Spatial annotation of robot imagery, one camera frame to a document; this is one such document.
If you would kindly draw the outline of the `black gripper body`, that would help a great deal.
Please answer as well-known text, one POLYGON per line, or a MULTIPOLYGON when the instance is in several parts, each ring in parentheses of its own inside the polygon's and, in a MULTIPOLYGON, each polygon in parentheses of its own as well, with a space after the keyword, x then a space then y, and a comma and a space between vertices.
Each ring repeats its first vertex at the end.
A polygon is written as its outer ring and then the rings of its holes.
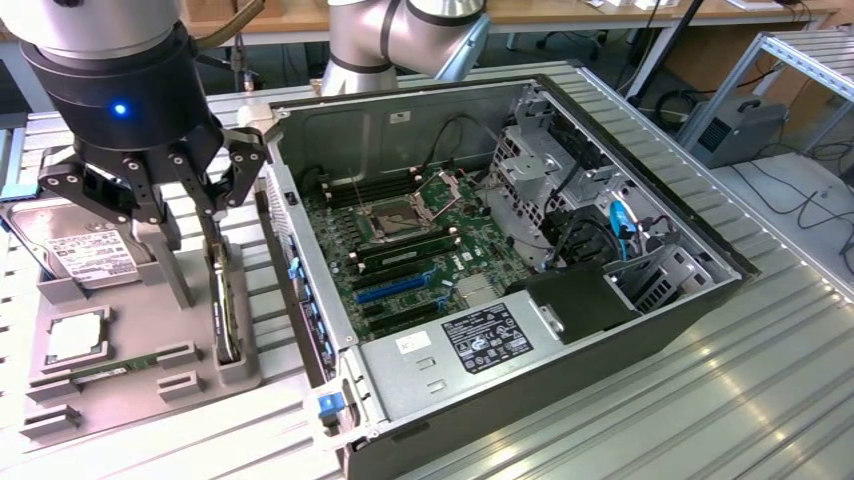
POLYGON ((198 165, 223 146, 182 23, 151 49, 106 60, 68 59, 24 42, 22 53, 86 150, 166 154, 180 142, 198 165))

